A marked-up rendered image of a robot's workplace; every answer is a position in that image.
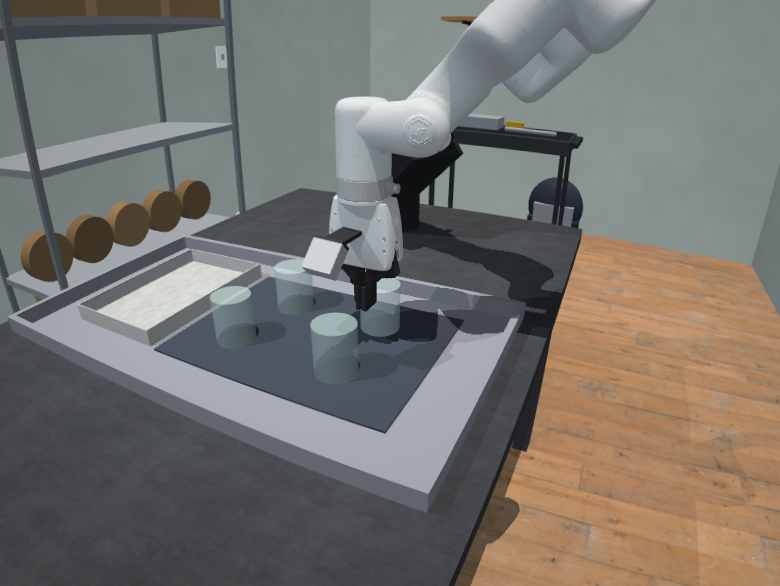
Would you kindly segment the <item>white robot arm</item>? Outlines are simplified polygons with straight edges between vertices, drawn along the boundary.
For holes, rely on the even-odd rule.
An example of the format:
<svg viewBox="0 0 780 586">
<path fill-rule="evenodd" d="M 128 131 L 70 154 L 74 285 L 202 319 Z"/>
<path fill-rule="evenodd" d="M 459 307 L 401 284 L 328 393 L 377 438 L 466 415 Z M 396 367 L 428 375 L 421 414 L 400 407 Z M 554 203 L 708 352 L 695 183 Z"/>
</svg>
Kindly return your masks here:
<svg viewBox="0 0 780 586">
<path fill-rule="evenodd" d="M 423 158 L 444 150 L 451 132 L 501 82 L 524 103 L 539 100 L 592 53 L 622 41 L 655 1 L 494 0 L 411 99 L 349 97 L 337 103 L 337 196 L 373 202 L 399 194 L 392 153 Z M 301 267 L 336 281 L 347 244 L 361 235 L 346 227 L 314 235 Z"/>
</svg>

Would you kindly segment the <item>clear glass jar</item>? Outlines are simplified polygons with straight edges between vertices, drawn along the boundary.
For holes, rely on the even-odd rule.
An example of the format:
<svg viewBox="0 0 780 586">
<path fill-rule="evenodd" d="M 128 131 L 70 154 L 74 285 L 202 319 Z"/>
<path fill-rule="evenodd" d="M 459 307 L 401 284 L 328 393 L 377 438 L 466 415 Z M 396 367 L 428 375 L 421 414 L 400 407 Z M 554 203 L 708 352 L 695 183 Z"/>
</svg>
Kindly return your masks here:
<svg viewBox="0 0 780 586">
<path fill-rule="evenodd" d="M 218 289 L 210 295 L 217 343 L 224 348 L 241 348 L 257 337 L 251 291 L 242 286 Z"/>
<path fill-rule="evenodd" d="M 288 315 L 299 315 L 314 308 L 312 274 L 301 266 L 304 260 L 291 259 L 275 265 L 278 309 Z"/>
<path fill-rule="evenodd" d="M 366 312 L 360 310 L 361 330 L 371 336 L 383 337 L 400 328 L 400 282 L 382 278 L 377 282 L 376 303 Z"/>
<path fill-rule="evenodd" d="M 311 321 L 314 374 L 329 384 L 341 384 L 359 373 L 358 322 L 345 313 L 326 313 Z"/>
</svg>

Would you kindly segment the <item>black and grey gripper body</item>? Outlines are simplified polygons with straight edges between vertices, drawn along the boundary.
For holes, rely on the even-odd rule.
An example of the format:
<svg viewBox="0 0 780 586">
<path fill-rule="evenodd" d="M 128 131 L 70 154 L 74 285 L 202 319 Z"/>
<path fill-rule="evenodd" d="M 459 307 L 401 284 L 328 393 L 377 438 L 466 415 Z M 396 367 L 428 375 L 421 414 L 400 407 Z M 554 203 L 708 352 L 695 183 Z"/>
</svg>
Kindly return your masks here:
<svg viewBox="0 0 780 586">
<path fill-rule="evenodd" d="M 335 195 L 329 233 L 342 227 L 362 231 L 360 237 L 347 244 L 349 251 L 343 264 L 388 271 L 392 267 L 394 255 L 397 255 L 398 261 L 402 260 L 402 224 L 396 197 L 373 202 L 353 202 Z"/>
</svg>

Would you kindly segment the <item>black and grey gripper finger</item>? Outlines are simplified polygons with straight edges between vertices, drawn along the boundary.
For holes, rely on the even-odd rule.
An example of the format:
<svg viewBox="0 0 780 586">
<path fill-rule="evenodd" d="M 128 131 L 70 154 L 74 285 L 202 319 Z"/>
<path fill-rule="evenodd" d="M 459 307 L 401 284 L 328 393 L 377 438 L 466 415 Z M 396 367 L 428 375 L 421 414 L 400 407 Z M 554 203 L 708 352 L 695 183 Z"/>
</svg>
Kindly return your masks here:
<svg viewBox="0 0 780 586">
<path fill-rule="evenodd" d="M 356 309 L 361 310 L 361 288 L 365 282 L 365 268 L 351 266 L 343 264 L 342 268 L 349 276 L 351 284 L 354 285 L 354 300 L 356 301 Z"/>
<path fill-rule="evenodd" d="M 361 307 L 369 310 L 377 300 L 377 282 L 382 278 L 396 278 L 400 274 L 397 255 L 394 255 L 392 267 L 388 271 L 377 271 L 366 268 L 364 286 L 361 288 Z"/>
</svg>

